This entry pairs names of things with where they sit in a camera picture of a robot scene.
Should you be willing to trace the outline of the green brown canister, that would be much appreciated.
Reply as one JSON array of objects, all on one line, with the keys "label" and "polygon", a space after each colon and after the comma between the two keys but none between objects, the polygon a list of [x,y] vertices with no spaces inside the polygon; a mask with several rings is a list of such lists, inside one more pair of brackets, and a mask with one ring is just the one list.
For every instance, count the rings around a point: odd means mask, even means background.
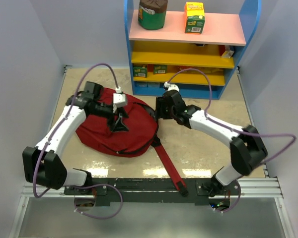
[{"label": "green brown canister", "polygon": [[168,0],[141,0],[138,22],[146,30],[158,30],[164,27]]}]

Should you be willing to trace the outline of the red backpack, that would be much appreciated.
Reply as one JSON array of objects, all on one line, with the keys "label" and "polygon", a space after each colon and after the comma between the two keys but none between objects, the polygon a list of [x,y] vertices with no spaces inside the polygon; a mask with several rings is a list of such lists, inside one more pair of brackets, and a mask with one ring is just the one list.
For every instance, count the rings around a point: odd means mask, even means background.
[{"label": "red backpack", "polygon": [[[104,88],[100,101],[111,104],[110,93],[113,91]],[[123,122],[129,131],[112,132],[104,118],[89,116],[76,130],[81,143],[101,153],[126,158],[140,156],[153,147],[175,188],[185,195],[185,182],[157,135],[159,126],[154,109],[131,95],[127,95],[127,99],[124,109],[129,117]]]}]

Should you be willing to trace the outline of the orange green box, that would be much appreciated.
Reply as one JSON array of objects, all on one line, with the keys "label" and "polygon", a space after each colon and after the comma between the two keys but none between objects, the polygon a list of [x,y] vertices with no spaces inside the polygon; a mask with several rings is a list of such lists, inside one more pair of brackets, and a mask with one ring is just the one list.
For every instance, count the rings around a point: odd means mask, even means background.
[{"label": "orange green box", "polygon": [[205,25],[205,9],[202,2],[186,2],[185,33],[201,34]]}]

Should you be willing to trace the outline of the small green box left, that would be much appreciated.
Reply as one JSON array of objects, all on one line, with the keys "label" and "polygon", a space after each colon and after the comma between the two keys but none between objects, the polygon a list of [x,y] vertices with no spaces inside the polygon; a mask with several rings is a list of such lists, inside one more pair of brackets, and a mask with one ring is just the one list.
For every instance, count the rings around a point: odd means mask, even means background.
[{"label": "small green box left", "polygon": [[147,78],[148,68],[146,65],[134,65],[133,77]]}]

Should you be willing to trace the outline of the small green box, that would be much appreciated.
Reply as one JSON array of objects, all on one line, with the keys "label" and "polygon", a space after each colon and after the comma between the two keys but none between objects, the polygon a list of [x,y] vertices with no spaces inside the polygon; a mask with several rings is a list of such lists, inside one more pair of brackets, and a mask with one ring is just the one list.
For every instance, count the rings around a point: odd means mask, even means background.
[{"label": "small green box", "polygon": [[146,65],[134,65],[133,77],[147,78],[148,68]]},{"label": "small green box", "polygon": [[153,74],[166,74],[166,73],[167,73],[167,65],[162,65],[162,64],[153,65]]}]

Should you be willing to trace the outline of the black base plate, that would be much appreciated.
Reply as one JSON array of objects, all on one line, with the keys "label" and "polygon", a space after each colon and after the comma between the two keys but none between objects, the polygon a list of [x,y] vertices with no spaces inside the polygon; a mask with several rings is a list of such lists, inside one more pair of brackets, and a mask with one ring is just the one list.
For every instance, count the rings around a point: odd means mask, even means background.
[{"label": "black base plate", "polygon": [[76,198],[93,198],[96,195],[96,206],[110,206],[111,203],[120,202],[119,194],[108,187],[111,185],[120,191],[126,203],[191,203],[207,206],[216,196],[235,196],[241,193],[236,181],[216,191],[207,188],[211,185],[210,178],[185,178],[185,195],[175,188],[169,178],[93,178],[92,182],[100,186],[94,189],[67,187],[64,194]]}]

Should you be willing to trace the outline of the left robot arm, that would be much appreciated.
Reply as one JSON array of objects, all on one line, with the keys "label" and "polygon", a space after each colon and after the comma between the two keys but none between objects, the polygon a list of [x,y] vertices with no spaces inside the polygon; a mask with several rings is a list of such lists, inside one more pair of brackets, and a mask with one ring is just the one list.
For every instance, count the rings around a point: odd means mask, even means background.
[{"label": "left robot arm", "polygon": [[110,93],[111,104],[100,101],[104,87],[94,82],[86,82],[84,90],[70,96],[61,116],[48,134],[34,147],[27,146],[22,152],[25,180],[33,186],[41,185],[49,189],[75,186],[81,194],[89,194],[93,182],[87,171],[67,169],[61,157],[63,151],[78,129],[89,116],[104,118],[112,132],[128,131],[123,118],[128,115],[124,109],[128,100],[121,87]]}]

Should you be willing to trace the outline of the orange snack packet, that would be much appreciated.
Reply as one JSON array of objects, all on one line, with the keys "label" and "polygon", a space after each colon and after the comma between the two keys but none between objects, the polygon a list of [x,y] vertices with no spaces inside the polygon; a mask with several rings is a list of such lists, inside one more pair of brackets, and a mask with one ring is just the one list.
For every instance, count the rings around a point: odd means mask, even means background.
[{"label": "orange snack packet", "polygon": [[190,66],[177,65],[176,67],[177,67],[178,71],[183,71],[184,73],[192,73],[193,72],[191,70]]}]

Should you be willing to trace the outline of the red white small box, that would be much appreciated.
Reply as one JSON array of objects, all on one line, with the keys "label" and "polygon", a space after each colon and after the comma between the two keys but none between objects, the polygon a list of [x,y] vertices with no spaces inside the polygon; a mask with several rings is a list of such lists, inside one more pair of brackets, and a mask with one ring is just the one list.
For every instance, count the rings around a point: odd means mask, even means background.
[{"label": "red white small box", "polygon": [[234,50],[224,50],[221,54],[222,58],[230,59],[234,55]]}]

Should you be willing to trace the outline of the small green box right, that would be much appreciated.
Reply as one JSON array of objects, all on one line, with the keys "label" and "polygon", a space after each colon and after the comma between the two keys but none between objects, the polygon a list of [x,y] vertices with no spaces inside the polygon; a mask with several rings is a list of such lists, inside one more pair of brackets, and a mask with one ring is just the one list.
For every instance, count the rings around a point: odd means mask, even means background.
[{"label": "small green box right", "polygon": [[162,65],[162,64],[153,65],[153,74],[166,74],[166,73],[167,73],[167,65]]}]

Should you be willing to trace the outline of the blue colourful shelf unit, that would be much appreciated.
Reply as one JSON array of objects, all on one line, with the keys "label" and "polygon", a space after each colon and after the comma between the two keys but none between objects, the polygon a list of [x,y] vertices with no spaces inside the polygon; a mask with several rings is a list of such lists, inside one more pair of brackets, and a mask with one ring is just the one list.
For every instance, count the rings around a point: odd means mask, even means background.
[{"label": "blue colourful shelf unit", "polygon": [[[249,46],[261,16],[262,2],[246,0],[238,14],[206,13],[201,34],[185,33],[184,12],[168,11],[165,25],[146,30],[139,25],[138,11],[131,0],[124,2],[125,34],[129,67],[146,65],[147,78],[133,77],[134,95],[159,96],[167,80],[178,84],[185,98],[218,100]],[[230,59],[224,50],[234,50]],[[166,74],[153,74],[153,65],[167,65]],[[177,70],[190,66],[192,73]]]}]

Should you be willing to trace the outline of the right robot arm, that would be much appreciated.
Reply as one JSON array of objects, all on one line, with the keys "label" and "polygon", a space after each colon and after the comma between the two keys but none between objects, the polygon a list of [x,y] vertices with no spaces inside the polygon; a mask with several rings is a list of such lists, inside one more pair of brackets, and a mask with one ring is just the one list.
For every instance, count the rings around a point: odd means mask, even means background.
[{"label": "right robot arm", "polygon": [[211,188],[215,194],[224,194],[233,181],[250,175],[268,155],[255,127],[216,121],[215,117],[207,115],[200,107],[186,105],[177,90],[166,91],[156,98],[155,117],[173,119],[179,125],[213,137],[230,149],[230,163],[211,178]]}]

